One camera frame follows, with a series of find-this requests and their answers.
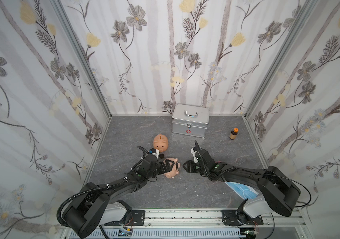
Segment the pink piggy bank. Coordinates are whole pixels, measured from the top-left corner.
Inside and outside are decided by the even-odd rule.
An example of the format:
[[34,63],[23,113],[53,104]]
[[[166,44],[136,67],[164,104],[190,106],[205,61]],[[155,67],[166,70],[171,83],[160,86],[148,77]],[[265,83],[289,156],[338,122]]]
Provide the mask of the pink piggy bank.
[[168,158],[168,160],[173,162],[172,169],[170,172],[165,173],[165,177],[168,179],[174,178],[175,176],[179,175],[180,173],[180,163],[177,158]]
[[153,148],[158,149],[160,153],[166,151],[169,147],[169,140],[163,134],[158,134],[153,140]]

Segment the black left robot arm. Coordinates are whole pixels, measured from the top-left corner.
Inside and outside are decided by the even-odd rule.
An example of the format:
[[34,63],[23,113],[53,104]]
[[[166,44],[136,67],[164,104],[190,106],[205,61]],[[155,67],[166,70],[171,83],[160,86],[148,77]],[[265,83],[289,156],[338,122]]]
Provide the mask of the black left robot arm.
[[150,179],[179,168],[175,159],[159,161],[143,147],[139,146],[138,149],[143,152],[143,156],[123,178],[101,185],[92,182],[85,184],[78,193],[70,196],[58,207],[57,221],[84,239],[101,224],[110,201],[136,192]]

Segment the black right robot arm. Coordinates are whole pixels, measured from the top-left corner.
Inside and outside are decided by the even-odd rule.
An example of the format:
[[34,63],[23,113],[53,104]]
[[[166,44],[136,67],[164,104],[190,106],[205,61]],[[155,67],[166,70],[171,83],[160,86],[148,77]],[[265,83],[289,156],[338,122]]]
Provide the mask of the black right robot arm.
[[234,182],[250,186],[260,191],[255,199],[244,199],[238,208],[242,218],[252,219],[262,214],[277,213],[289,217],[298,206],[301,195],[297,181],[288,178],[277,167],[249,169],[237,167],[226,162],[217,162],[198,142],[191,149],[193,156],[183,164],[188,173],[200,174],[212,182]]

